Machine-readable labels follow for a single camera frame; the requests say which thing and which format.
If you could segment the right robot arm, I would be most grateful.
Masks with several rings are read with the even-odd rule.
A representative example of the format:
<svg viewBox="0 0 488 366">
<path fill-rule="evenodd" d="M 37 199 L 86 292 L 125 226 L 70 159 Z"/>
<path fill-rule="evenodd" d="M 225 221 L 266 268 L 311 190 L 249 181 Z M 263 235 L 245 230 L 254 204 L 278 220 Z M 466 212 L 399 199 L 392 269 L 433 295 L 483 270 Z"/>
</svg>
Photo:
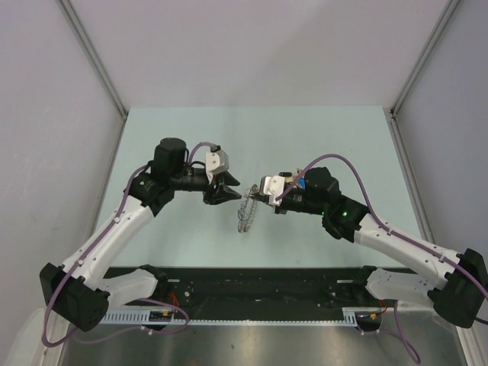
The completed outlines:
<svg viewBox="0 0 488 366">
<path fill-rule="evenodd" d="M 319 215 L 333 238 L 376 250 L 408 268 L 407 273 L 395 274 L 363 267 L 352 286 L 357 304 L 399 300 L 431 307 L 461 328 L 474 324 L 487 295 L 487 269 L 479 252 L 446 249 L 400 230 L 369 206 L 345 196 L 327 168 L 312 168 L 297 182 L 292 180 L 289 173 L 265 176 L 250 197 L 276 214 Z"/>
</svg>

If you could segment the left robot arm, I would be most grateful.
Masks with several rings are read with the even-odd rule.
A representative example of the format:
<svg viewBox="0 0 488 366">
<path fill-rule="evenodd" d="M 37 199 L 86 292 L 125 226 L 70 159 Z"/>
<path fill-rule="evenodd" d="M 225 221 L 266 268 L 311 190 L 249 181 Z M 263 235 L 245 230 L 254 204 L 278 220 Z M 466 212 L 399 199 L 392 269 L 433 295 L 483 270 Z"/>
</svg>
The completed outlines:
<svg viewBox="0 0 488 366">
<path fill-rule="evenodd" d="M 152 160 L 129 177 L 119 206 L 105 224 L 61 265 L 48 263 L 41 270 L 47 316 L 56 313 L 87 332 L 111 309 L 140 299 L 154 305 L 167 299 L 165 275 L 151 265 L 116 278 L 105 274 L 129 241 L 156 218 L 176 192 L 200 192 L 207 205 L 241 198 L 234 189 L 239 181 L 229 172 L 228 155 L 217 144 L 206 146 L 209 152 L 201 166 L 195 167 L 194 152 L 184 140 L 169 137 L 159 142 Z"/>
</svg>

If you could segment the round metal keyring disc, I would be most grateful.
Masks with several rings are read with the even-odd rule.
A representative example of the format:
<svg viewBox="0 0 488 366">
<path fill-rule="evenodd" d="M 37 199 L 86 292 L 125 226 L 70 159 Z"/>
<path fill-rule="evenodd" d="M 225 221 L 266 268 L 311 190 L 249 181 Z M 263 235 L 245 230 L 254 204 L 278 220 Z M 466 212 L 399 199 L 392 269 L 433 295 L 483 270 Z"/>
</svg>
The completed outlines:
<svg viewBox="0 0 488 366">
<path fill-rule="evenodd" d="M 243 195 L 243 199 L 238 209 L 237 231 L 247 233 L 255 219 L 258 202 L 252 199 L 254 194 L 259 193 L 258 185 L 252 185 Z"/>
</svg>

